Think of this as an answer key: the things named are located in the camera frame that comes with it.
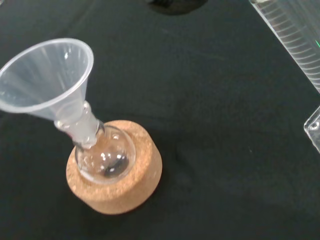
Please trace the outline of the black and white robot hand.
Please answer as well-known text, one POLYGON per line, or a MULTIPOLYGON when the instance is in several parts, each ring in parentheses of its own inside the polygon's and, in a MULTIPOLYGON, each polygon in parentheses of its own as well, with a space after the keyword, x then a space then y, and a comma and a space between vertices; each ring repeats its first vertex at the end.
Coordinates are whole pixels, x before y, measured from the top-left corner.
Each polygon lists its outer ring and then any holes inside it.
POLYGON ((208 0, 145 0, 153 11, 169 16, 185 15, 204 6, 208 0))

